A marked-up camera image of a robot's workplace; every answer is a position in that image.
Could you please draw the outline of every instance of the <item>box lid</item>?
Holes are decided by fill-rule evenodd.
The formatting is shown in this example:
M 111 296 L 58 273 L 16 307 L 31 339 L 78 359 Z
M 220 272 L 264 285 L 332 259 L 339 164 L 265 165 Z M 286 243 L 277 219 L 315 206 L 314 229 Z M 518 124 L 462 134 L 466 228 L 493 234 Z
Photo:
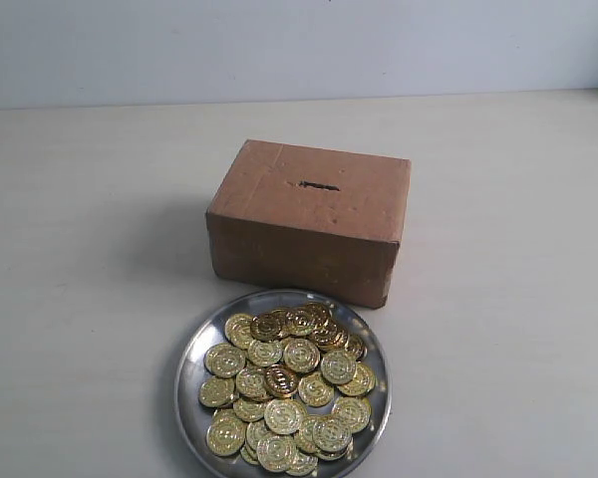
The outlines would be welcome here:
M 398 243 L 410 169 L 406 159 L 250 139 L 208 212 Z

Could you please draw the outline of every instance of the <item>stack of coins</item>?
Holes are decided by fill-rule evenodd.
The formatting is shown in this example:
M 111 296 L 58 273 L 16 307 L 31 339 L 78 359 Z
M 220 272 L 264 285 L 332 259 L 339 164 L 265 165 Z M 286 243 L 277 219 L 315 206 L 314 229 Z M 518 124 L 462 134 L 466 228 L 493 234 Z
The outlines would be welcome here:
M 215 408 L 206 434 L 212 453 L 240 453 L 251 465 L 291 476 L 352 453 L 353 435 L 372 418 L 367 395 L 376 378 L 361 362 L 363 340 L 328 306 L 234 314 L 224 333 L 229 343 L 206 352 L 211 377 L 199 389 L 199 402 Z M 328 414 L 306 408 L 331 402 Z

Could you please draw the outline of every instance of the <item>wall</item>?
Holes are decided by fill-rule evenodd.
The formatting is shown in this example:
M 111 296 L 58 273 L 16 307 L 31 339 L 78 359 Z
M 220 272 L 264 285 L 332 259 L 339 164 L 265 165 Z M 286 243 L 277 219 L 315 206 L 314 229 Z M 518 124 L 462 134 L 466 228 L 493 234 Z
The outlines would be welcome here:
M 598 0 L 0 0 L 0 108 L 598 87 Z

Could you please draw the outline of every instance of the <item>cardboard box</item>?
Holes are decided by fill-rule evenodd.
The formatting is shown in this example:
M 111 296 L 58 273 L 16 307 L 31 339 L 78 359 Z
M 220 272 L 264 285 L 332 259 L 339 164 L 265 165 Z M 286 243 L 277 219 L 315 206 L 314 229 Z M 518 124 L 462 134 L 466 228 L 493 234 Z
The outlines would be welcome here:
M 215 273 L 382 307 L 410 169 L 405 159 L 248 140 L 206 212 Z

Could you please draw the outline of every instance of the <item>metal plate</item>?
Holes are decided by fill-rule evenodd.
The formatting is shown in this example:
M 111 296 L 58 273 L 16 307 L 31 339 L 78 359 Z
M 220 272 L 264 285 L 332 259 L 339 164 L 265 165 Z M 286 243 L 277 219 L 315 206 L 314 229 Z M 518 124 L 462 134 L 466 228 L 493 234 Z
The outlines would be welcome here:
M 363 338 L 368 348 L 368 355 L 363 362 L 369 365 L 377 376 L 377 386 L 369 395 L 373 408 L 370 424 L 365 430 L 354 435 L 353 453 L 337 461 L 319 460 L 318 476 L 334 478 L 347 475 L 368 456 L 381 437 L 390 414 L 390 378 L 381 345 L 363 319 L 352 309 L 319 294 L 290 289 L 259 292 L 237 299 L 210 315 L 186 346 L 175 378 L 175 414 L 181 434 L 197 458 L 216 476 L 272 477 L 279 474 L 249 465 L 238 453 L 228 458 L 220 458 L 208 449 L 205 437 L 210 426 L 212 410 L 203 407 L 197 399 L 199 387 L 210 377 L 203 365 L 206 351 L 215 344 L 227 342 L 223 326 L 232 314 L 245 312 L 257 315 L 277 307 L 294 307 L 311 301 L 333 305 L 335 319 L 350 332 Z M 340 393 L 335 389 L 335 399 L 338 396 Z M 320 408 L 308 407 L 308 411 L 330 413 L 333 404 L 334 401 Z

